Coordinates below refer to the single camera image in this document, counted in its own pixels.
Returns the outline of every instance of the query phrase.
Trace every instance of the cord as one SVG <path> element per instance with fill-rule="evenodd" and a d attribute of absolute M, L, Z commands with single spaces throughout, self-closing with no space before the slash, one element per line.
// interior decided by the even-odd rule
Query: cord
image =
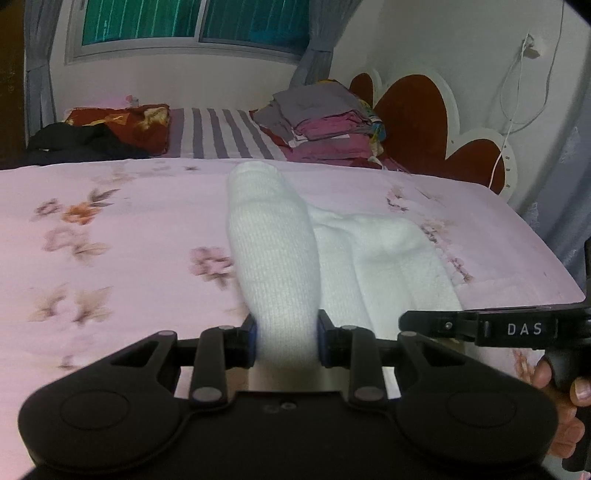
<path fill-rule="evenodd" d="M 503 140 L 503 145 L 501 147 L 501 151 L 499 152 L 499 156 L 496 159 L 495 166 L 492 167 L 491 180 L 488 184 L 489 189 L 492 187 L 492 181 L 495 178 L 496 168 L 499 165 L 501 158 L 503 157 L 503 153 L 504 153 L 505 147 L 507 145 L 507 141 L 509 140 L 509 135 L 511 134 L 511 130 L 513 129 L 514 118 L 517 114 L 517 111 L 519 110 L 519 90 L 521 90 L 521 78 L 523 76 L 523 56 L 525 54 L 525 50 L 527 48 L 527 42 L 529 39 L 530 39 L 530 31 L 528 30 L 527 35 L 525 36 L 525 39 L 524 39 L 523 43 L 521 44 L 521 53 L 519 55 L 520 63 L 519 63 L 519 80 L 517 81 L 517 104 L 515 105 L 515 110 L 513 111 L 513 115 L 511 115 L 511 118 L 509 119 L 511 121 L 511 123 L 509 125 L 509 130 L 507 130 L 507 133 L 505 135 L 505 139 Z"/>
<path fill-rule="evenodd" d="M 538 117 L 544 112 L 544 110 L 546 109 L 546 106 L 548 105 L 548 99 L 550 98 L 550 82 L 552 80 L 552 73 L 554 71 L 554 64 L 556 63 L 556 56 L 558 54 L 558 47 L 560 46 L 560 40 L 562 39 L 562 33 L 564 30 L 564 12 L 565 12 L 565 10 L 566 10 L 566 0 L 563 0 L 562 1 L 562 9 L 561 9 L 561 13 L 560 13 L 560 30 L 558 31 L 558 40 L 556 41 L 556 46 L 554 48 L 554 55 L 552 56 L 552 63 L 550 64 L 548 76 L 546 77 L 546 92 L 545 92 L 545 97 L 544 97 L 544 103 L 543 103 L 542 107 L 540 108 L 540 110 L 528 121 L 516 122 L 513 120 L 514 125 L 522 125 L 522 126 L 520 128 L 518 128 L 517 130 L 513 130 L 512 132 L 509 132 L 509 133 L 516 134 L 517 132 L 521 132 L 523 129 L 526 129 L 527 127 L 529 127 L 532 123 L 534 123 L 538 119 Z M 509 67 L 509 70 L 507 71 L 507 75 L 505 75 L 505 79 L 503 80 L 503 85 L 501 87 L 501 94 L 499 96 L 499 100 L 501 103 L 501 111 L 503 112 L 503 115 L 505 115 L 505 118 L 507 120 L 510 120 L 510 118 L 507 115 L 507 113 L 505 111 L 505 107 L 503 105 L 503 92 L 505 91 L 505 85 L 507 83 L 507 79 L 509 78 L 509 74 L 512 72 L 517 61 L 523 62 L 523 54 L 521 54 L 520 56 L 517 56 L 515 58 L 515 61 L 511 64 L 511 67 Z"/>

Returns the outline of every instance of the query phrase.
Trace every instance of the mattress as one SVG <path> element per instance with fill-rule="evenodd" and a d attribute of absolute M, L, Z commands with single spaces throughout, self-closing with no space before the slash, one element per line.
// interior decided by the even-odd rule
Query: mattress
<path fill-rule="evenodd" d="M 280 148 L 245 110 L 171 109 L 169 143 L 162 158 L 285 160 Z"/>
<path fill-rule="evenodd" d="M 247 311 L 226 237 L 227 175 L 242 161 L 153 158 L 0 171 L 1 478 L 31 468 L 16 419 L 42 385 L 159 330 L 193 338 L 242 323 Z M 583 299 L 542 240 L 482 186 L 271 163 L 319 208 L 418 224 L 465 309 Z M 541 352 L 475 355 L 527 380 Z M 183 372 L 178 396 L 187 395 L 188 378 Z"/>

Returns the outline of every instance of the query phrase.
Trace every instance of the human hand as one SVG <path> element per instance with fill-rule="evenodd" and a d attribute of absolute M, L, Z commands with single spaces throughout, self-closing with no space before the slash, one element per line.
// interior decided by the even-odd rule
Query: human hand
<path fill-rule="evenodd" d="M 569 458 L 584 435 L 585 426 L 575 415 L 577 407 L 591 406 L 591 381 L 577 378 L 570 392 L 563 393 L 550 385 L 551 380 L 550 364 L 542 359 L 535 367 L 532 385 L 544 391 L 554 401 L 558 411 L 558 430 L 548 453 L 558 458 Z"/>

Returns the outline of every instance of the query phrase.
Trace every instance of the red headboard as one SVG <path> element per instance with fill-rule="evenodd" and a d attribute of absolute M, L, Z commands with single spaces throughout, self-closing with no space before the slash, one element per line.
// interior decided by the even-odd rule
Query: red headboard
<path fill-rule="evenodd" d="M 350 89 L 374 105 L 375 89 L 370 75 L 357 75 L 351 81 Z M 440 87 L 427 75 L 410 74 L 394 82 L 374 106 L 386 127 L 384 150 L 411 173 L 488 187 L 500 147 L 495 141 L 473 138 L 474 135 L 449 138 L 448 107 Z M 448 155 L 450 143 L 454 147 Z M 492 191 L 497 194 L 511 187 L 506 183 L 509 181 L 506 173 L 511 172 L 513 165 L 505 166 L 505 163 L 504 158 L 499 161 L 493 177 Z"/>

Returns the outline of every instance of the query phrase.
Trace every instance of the gray curtain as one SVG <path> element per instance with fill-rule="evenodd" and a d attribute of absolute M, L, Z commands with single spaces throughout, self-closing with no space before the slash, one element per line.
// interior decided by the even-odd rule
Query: gray curtain
<path fill-rule="evenodd" d="M 558 162 L 523 218 L 584 290 L 583 244 L 591 237 L 591 86 Z"/>
<path fill-rule="evenodd" d="M 61 0 L 26 0 L 24 28 L 27 74 L 25 115 L 27 135 L 56 121 L 49 58 L 60 16 Z"/>
<path fill-rule="evenodd" d="M 362 0 L 310 0 L 310 44 L 290 87 L 326 80 L 333 50 Z"/>

